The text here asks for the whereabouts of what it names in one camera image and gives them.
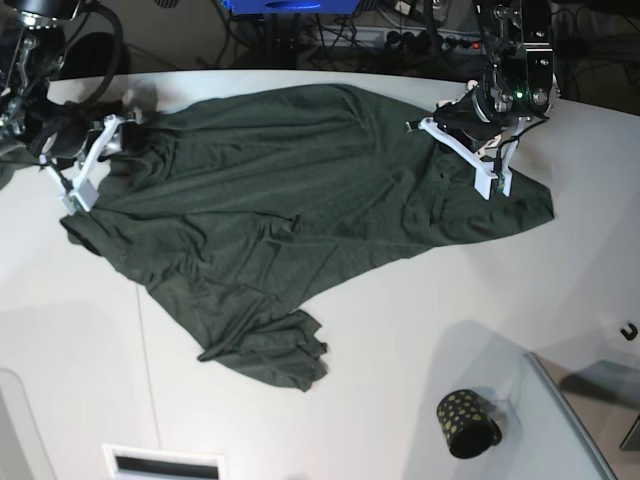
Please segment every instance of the table surface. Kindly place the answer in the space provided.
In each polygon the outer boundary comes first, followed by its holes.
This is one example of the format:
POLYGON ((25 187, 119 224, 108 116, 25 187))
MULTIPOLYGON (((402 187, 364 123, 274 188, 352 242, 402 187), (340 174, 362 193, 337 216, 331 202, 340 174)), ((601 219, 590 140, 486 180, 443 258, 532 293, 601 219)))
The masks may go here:
MULTIPOLYGON (((404 77, 218 71, 120 77, 108 98, 173 112, 312 83, 429 110, 462 91, 404 77)), ((96 84, 55 83, 50 97, 77 100, 96 84)), ((557 219, 396 262, 309 301, 331 351, 330 374, 307 394, 199 364, 197 344, 146 292, 68 244, 46 174, 18 172, 0 191, 0 367, 22 378, 58 478, 105 477, 100 445, 115 443, 220 453, 232 480, 417 480, 425 471, 462 480, 435 416, 448 392, 508 397, 529 350, 573 370, 637 363, 618 329, 640 311, 639 134, 639 118, 559 101, 513 162, 549 186, 557 219)))

